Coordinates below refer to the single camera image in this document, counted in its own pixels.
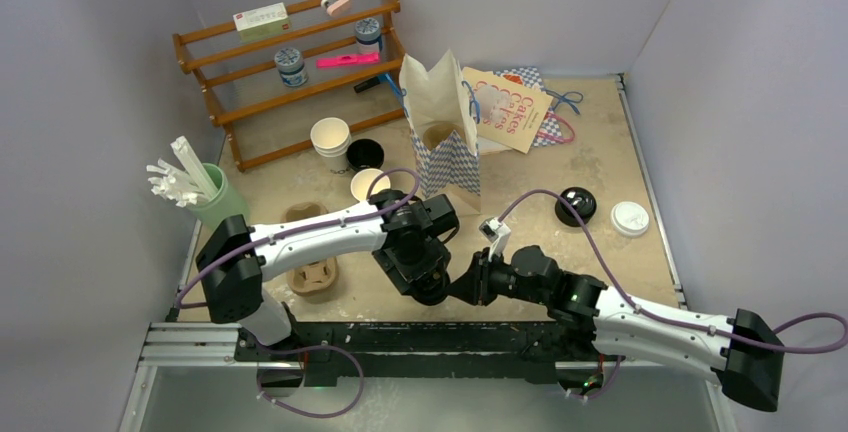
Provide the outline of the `single brown pulp carrier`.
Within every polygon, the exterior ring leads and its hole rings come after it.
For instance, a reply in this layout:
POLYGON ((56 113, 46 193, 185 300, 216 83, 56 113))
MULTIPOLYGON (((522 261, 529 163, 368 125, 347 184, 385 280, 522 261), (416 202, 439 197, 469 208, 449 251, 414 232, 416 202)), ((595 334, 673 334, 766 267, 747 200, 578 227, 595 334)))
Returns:
POLYGON ((433 151, 441 143, 448 140, 453 133, 456 133, 461 139, 464 138, 464 131, 455 124, 448 122, 434 123, 424 132, 422 142, 428 150, 433 151))

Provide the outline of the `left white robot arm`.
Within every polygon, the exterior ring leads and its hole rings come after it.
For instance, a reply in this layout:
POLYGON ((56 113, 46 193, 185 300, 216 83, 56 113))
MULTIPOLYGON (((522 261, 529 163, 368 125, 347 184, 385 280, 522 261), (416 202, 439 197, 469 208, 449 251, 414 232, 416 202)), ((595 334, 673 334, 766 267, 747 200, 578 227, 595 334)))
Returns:
POLYGON ((433 306, 447 296, 451 254, 460 226, 445 195, 419 200, 384 189, 347 209, 282 224, 249 226, 225 219, 196 259, 204 308, 216 324, 238 323, 272 360, 297 351, 288 307, 263 285, 298 267, 368 252, 403 296, 433 306))

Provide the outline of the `blue checkered paper bag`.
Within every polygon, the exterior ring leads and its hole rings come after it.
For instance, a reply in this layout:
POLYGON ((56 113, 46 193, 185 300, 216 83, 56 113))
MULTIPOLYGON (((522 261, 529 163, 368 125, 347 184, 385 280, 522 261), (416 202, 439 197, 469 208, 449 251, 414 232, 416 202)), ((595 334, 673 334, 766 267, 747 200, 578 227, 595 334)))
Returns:
POLYGON ((420 177, 419 196, 444 194, 459 214, 481 213, 479 104, 454 54, 445 52, 431 68, 406 54, 392 86, 409 126, 415 169, 420 177), (422 137, 438 122, 455 124, 464 131, 464 138, 453 133, 435 150, 428 150, 422 137))

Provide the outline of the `brown pulp cup carrier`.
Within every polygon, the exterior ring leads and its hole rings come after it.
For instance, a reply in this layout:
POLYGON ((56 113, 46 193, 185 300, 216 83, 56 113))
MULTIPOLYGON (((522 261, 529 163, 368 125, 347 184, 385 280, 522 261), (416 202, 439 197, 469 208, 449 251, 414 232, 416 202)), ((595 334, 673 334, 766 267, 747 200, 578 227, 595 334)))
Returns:
MULTIPOLYGON (((327 208, 319 202, 303 202, 287 208, 281 219, 285 223, 296 222, 327 212, 327 208)), ((290 290, 299 296, 323 293, 333 287, 338 280, 338 261, 333 257, 311 262, 288 271, 285 277, 290 290)))

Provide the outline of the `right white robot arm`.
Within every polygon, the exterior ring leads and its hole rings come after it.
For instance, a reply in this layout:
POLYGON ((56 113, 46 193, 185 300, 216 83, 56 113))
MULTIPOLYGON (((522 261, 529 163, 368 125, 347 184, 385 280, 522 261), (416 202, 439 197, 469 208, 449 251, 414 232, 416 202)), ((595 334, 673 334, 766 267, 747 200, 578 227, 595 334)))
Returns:
POLYGON ((727 317, 626 298, 594 276, 561 269, 537 246, 519 249, 511 262, 487 250, 475 253, 448 293, 475 306, 498 297, 544 306, 565 326, 561 344, 573 358, 597 351, 645 360, 717 384, 726 397, 748 408, 778 408, 782 343, 754 312, 740 309, 727 317))

